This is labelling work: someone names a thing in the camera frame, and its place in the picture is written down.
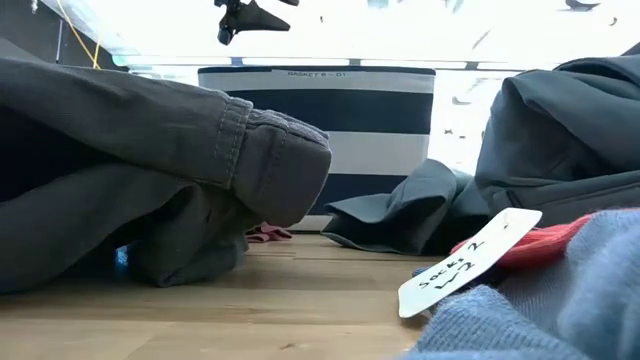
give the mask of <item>dark gray fabric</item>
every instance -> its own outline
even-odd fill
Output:
[[[322,234],[361,250],[408,255],[446,254],[488,221],[488,208],[472,176],[427,159],[391,194],[327,205]]]
[[[640,205],[640,56],[570,61],[504,81],[475,182],[492,213],[539,209],[541,226]]]
[[[105,243],[159,286],[235,266],[246,229],[292,225],[327,176],[318,129],[222,92],[0,59],[0,292]]]

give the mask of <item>blue and white stripes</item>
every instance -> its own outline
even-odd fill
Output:
[[[427,156],[435,71],[404,67],[216,67],[199,85],[252,101],[329,133],[324,190],[296,230],[320,230],[324,205],[388,193]]]

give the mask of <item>white tag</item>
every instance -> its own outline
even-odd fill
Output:
[[[540,221],[542,212],[502,210],[458,251],[398,289],[402,318],[417,315],[489,270]]]

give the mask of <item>wooden table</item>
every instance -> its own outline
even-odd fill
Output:
[[[211,283],[59,282],[0,298],[0,358],[392,359],[421,325],[398,319],[397,288],[433,261],[299,235]]]

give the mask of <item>light blue knit fabric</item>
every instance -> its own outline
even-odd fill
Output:
[[[444,300],[404,359],[640,359],[640,211],[598,213],[557,264]]]

